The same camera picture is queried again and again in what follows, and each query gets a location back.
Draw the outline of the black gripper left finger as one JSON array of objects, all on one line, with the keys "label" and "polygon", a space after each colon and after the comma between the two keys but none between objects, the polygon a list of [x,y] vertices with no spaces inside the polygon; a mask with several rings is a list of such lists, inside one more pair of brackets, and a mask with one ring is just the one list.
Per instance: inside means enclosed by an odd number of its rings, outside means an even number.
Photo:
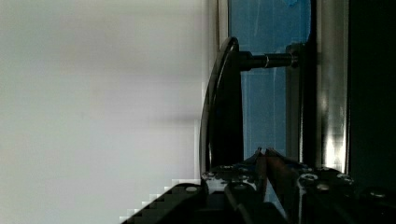
[{"label": "black gripper left finger", "polygon": [[265,195],[265,180],[256,170],[257,161],[263,156],[259,147],[252,156],[232,165],[219,165],[201,174],[201,187],[206,195],[223,192],[231,183],[251,186],[262,200]]}]

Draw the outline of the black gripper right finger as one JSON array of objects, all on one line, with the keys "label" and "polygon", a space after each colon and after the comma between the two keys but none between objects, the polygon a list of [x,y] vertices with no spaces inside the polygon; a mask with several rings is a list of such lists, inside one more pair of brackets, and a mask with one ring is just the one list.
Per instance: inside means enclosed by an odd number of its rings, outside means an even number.
[{"label": "black gripper right finger", "polygon": [[267,148],[266,174],[282,205],[286,218],[302,218],[305,190],[300,177],[307,166]]}]

